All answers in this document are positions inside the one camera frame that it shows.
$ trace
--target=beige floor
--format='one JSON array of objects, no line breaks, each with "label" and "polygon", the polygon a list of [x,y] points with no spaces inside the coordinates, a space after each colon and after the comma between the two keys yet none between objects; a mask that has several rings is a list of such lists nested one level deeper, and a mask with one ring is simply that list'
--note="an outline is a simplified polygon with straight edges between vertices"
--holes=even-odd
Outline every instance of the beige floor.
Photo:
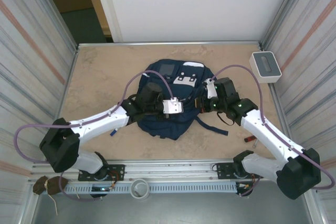
[{"label": "beige floor", "polygon": [[[67,121],[88,117],[114,106],[122,96],[125,84],[138,72],[158,59],[170,58],[200,61],[213,72],[230,64],[249,67],[249,57],[258,51],[256,45],[143,45],[81,47],[62,116]],[[230,77],[240,97],[250,98],[259,105],[254,80],[245,70],[229,69],[220,77]],[[128,95],[137,90],[139,80],[131,84]],[[275,107],[266,84],[262,84],[266,117],[279,127]],[[194,122],[177,141],[151,137],[137,124],[120,129],[113,137],[109,132],[84,145],[88,151],[98,151],[106,159],[187,159],[232,158],[252,149],[243,138],[250,135],[238,125],[226,126],[215,113],[200,115],[206,123],[229,130],[229,136],[208,131]],[[272,157],[259,144],[254,150]]]}]

